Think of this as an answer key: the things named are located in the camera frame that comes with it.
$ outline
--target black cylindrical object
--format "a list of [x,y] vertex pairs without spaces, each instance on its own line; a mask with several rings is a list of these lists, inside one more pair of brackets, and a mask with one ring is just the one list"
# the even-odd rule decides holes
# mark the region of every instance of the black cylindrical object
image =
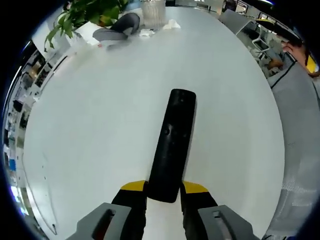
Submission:
[[194,92],[183,89],[171,91],[147,185],[148,198],[166,203],[176,201],[187,159],[195,108]]

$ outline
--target gray cloth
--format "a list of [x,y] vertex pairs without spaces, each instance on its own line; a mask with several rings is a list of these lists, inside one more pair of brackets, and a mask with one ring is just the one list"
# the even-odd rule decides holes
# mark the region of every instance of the gray cloth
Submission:
[[[268,78],[270,86],[285,72]],[[320,106],[313,79],[298,63],[272,92],[282,122],[285,166],[278,206],[267,234],[294,236],[320,195]]]
[[128,38],[123,32],[117,32],[108,28],[100,28],[92,34],[99,42],[106,40],[126,40]]

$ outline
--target green leaf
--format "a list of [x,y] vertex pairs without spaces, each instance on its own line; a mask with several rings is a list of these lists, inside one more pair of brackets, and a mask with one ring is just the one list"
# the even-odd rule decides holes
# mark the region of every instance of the green leaf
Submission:
[[127,5],[128,1],[129,1],[129,0],[121,0],[122,5]]
[[90,18],[89,18],[89,21],[90,22],[92,22],[92,23],[94,23],[94,24],[99,24],[99,20],[100,20],[100,14],[98,13],[98,12],[95,12],[94,14],[93,14],[93,16],[91,16]]
[[111,21],[111,18],[109,16],[101,16],[100,21],[104,23],[104,26],[112,26],[113,22]]
[[62,28],[65,32],[65,34],[69,37],[72,38],[72,22],[70,19],[67,19],[66,21],[63,22]]
[[74,21],[73,24],[78,25],[78,24],[81,24],[81,23],[83,23],[83,22],[85,22],[85,21],[86,21],[86,20],[85,20],[85,15],[83,14],[82,16],[78,17],[78,18]]
[[86,5],[94,4],[96,1],[98,1],[98,0],[89,1],[88,3],[86,3]]
[[109,17],[111,19],[118,19],[119,12],[120,12],[119,6],[115,6],[112,9],[104,10],[102,15],[105,17]]
[[95,9],[98,10],[101,14],[106,9],[112,9],[119,4],[118,0],[101,0]]
[[66,14],[65,15],[63,15],[59,20],[58,20],[58,24],[60,24],[60,25],[63,25],[64,24],[64,21],[65,21],[65,19],[66,19]]
[[59,17],[60,17],[61,15],[63,15],[63,14],[67,15],[67,14],[68,14],[67,12],[68,12],[68,10],[65,10],[65,11],[63,11],[62,13],[60,13],[60,14],[55,18],[55,20],[54,20],[54,22],[53,22],[53,27],[54,27],[54,28],[56,27],[57,19],[59,19]]
[[56,33],[59,31],[60,28],[61,28],[61,25],[57,25],[49,32],[49,34],[46,36],[46,38],[44,40],[44,46],[46,46],[46,43],[48,41],[50,47],[54,49],[54,45],[52,43],[52,38],[56,35]]

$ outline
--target window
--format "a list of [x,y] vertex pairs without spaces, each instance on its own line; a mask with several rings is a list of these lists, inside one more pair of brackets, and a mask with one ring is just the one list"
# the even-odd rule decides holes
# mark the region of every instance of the window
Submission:
[[237,5],[236,5],[236,9],[235,12],[236,13],[247,13],[248,10],[248,5],[244,4],[243,2],[238,1]]
[[268,16],[263,14],[262,12],[259,13],[258,19],[267,19]]

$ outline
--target white tabletop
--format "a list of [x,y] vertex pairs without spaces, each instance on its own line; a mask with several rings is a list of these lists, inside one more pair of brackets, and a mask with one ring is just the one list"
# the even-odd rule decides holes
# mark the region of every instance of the white tabletop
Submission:
[[[197,96],[184,179],[204,185],[258,237],[266,232],[285,151],[270,87],[246,47],[217,19],[179,7],[167,7],[166,16],[181,29],[84,48],[63,63],[34,104],[23,161],[35,201],[41,189],[50,194],[58,235],[42,227],[51,239],[74,233],[77,221],[110,203],[122,185],[148,179],[174,88]],[[174,204],[149,199],[146,215],[144,239],[185,239],[179,198]]]

